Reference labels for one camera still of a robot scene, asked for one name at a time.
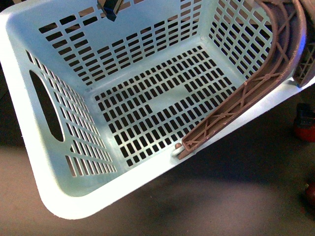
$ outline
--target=red object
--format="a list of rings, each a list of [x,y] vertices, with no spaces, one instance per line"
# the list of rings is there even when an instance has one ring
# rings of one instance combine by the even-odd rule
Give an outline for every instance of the red object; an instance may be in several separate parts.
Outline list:
[[[315,207],[315,182],[310,183],[305,189],[305,195],[309,204]]]
[[[294,124],[294,133],[295,135],[304,141],[315,143],[315,125],[305,128],[299,128],[296,124]]]

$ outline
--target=floor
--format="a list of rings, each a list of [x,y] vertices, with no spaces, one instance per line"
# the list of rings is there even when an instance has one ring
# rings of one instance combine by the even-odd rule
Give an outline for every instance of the floor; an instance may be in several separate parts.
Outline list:
[[[315,177],[315,144],[291,128],[296,104],[314,99],[313,86],[95,215],[69,221],[41,202],[4,93],[0,235],[313,236],[315,217],[301,195]]]

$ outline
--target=lattice pattern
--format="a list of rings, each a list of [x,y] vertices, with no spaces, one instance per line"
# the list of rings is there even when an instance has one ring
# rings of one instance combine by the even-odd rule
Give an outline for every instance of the lattice pattern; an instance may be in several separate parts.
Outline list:
[[[179,155],[182,159],[192,150],[198,148],[218,131],[230,124],[255,102],[263,98],[274,87],[279,85],[289,75],[296,65],[293,60],[297,52],[303,47],[302,26],[305,18],[297,15],[296,3],[270,2],[261,0],[261,5],[273,13],[277,24],[277,32],[273,32],[278,39],[271,47],[270,61],[264,64],[259,73],[242,84],[224,104],[213,111],[197,127],[183,138],[185,151]]]
[[[132,166],[180,140],[234,90],[198,46],[112,87],[95,100]],[[183,98],[154,111],[151,104],[170,92],[181,93]]]
[[[104,18],[99,6],[65,17],[39,31],[82,81],[91,85],[119,69],[196,35],[200,9],[201,0],[181,0],[180,15],[147,26],[100,49],[92,48],[83,32],[84,27]]]
[[[219,0],[209,37],[248,79],[266,60],[272,32],[268,18],[246,0]]]
[[[66,156],[73,176],[95,175],[116,172],[110,164],[112,159],[95,126],[88,107],[82,96],[74,91],[37,58],[27,52],[30,61],[41,70],[43,81],[50,85],[58,107],[63,115],[62,123],[66,124],[71,136],[70,151],[72,157]]]
[[[306,9],[307,20],[307,45],[304,48],[301,60],[297,66],[293,78],[300,87],[306,85],[315,76],[315,13],[314,4],[310,1],[302,1]]]

